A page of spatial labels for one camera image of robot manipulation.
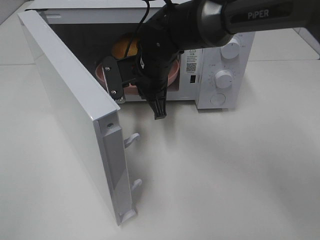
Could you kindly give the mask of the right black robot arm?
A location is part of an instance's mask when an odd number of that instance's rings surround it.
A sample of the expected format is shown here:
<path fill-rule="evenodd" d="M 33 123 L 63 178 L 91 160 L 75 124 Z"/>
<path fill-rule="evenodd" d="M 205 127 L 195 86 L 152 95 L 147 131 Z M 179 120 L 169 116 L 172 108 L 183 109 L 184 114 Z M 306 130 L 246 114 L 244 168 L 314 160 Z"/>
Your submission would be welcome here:
<path fill-rule="evenodd" d="M 183 51 L 222 47 L 238 33 L 306 28 L 320 37 L 320 3 L 317 0 L 190 0 L 166 1 L 136 31 L 137 54 L 117 83 L 135 85 L 155 119 L 166 117 L 169 71 Z"/>

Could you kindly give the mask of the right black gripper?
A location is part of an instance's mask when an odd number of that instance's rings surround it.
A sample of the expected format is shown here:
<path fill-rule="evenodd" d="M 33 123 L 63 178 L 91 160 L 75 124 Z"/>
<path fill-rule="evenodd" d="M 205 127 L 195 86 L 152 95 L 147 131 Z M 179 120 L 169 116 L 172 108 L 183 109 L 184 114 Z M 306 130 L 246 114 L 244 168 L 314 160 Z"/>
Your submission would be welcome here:
<path fill-rule="evenodd" d="M 171 18 L 151 18 L 141 23 L 132 33 L 124 58 L 117 59 L 122 85 L 137 87 L 155 120 L 167 116 L 168 76 L 177 57 L 184 53 L 174 37 L 177 26 Z M 137 55 L 127 56 L 134 37 L 139 37 Z"/>

